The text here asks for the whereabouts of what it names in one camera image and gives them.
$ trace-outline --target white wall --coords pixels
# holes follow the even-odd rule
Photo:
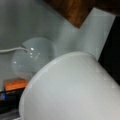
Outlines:
[[[98,59],[114,18],[93,9],[77,29],[42,0],[0,0],[0,49],[20,46],[30,38],[41,36],[54,42],[56,57],[81,50]],[[16,78],[11,68],[12,55],[0,55],[0,88],[3,80]]]

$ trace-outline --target dark background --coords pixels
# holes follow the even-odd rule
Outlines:
[[[120,85],[120,17],[114,21],[99,62]]]

